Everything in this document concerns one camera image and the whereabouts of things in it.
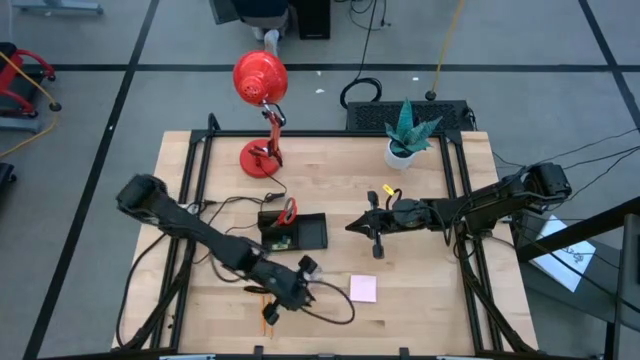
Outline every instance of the red chair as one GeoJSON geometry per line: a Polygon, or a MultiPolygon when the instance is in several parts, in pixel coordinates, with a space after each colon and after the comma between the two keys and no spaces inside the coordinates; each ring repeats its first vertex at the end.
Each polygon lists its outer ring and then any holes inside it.
{"type": "MultiPolygon", "coordinates": [[[[8,42],[0,42],[0,51],[21,69],[24,64],[23,56],[34,58],[44,70],[33,74],[32,78],[37,82],[42,81],[44,77],[49,81],[55,81],[55,70],[37,54],[18,49],[14,44],[8,42]]],[[[33,84],[23,79],[11,65],[0,58],[0,101],[2,102],[0,114],[23,115],[31,118],[38,116],[38,112],[31,102],[36,90],[33,84]]]]}

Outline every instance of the red lamp shade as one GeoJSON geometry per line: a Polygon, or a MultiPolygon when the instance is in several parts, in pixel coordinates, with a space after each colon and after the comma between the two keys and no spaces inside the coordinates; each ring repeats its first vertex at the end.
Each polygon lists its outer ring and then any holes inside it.
{"type": "Polygon", "coordinates": [[[233,84],[249,104],[277,103],[287,92],[287,70],[273,54],[251,51],[234,66],[233,84]]]}

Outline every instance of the potted plant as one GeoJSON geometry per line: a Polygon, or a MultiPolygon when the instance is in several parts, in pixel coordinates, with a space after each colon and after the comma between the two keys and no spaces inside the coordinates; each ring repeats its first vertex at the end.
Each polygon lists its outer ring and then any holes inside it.
{"type": "Polygon", "coordinates": [[[441,119],[442,116],[433,121],[421,122],[414,127],[411,103],[405,99],[396,129],[385,123],[390,139],[384,155],[387,165],[398,170],[408,168],[418,151],[426,150],[431,146],[427,138],[436,129],[441,119]]]}

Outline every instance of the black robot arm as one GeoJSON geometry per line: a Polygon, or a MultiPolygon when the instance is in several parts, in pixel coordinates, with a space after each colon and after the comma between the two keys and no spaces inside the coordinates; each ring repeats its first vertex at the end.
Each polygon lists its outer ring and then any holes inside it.
{"type": "Polygon", "coordinates": [[[297,271],[267,260],[259,244],[246,237],[224,235],[178,205],[167,195],[162,180],[151,175],[136,175],[120,191],[117,201],[120,211],[140,222],[157,226],[170,236],[200,242],[223,267],[254,281],[262,288],[261,292],[273,294],[275,302],[263,310],[269,324],[278,320],[277,306],[296,311],[315,300],[305,280],[305,274],[317,268],[310,257],[300,260],[297,271]]]}
{"type": "Polygon", "coordinates": [[[562,203],[571,195],[571,187],[561,166],[543,163],[455,199],[414,200],[400,196],[390,209],[380,209],[376,193],[370,191],[367,195],[371,210],[345,229],[374,240],[373,255],[383,258],[381,234],[442,230],[464,218],[460,222],[464,234],[484,237],[491,234],[502,217],[525,209],[541,214],[548,205],[562,203]]]}

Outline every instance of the pink sticky note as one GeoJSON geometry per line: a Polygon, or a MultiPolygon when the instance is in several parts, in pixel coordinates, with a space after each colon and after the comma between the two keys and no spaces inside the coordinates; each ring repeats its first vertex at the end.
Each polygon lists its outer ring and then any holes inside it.
{"type": "Polygon", "coordinates": [[[376,277],[370,275],[351,275],[349,288],[351,301],[376,302],[376,277]]]}

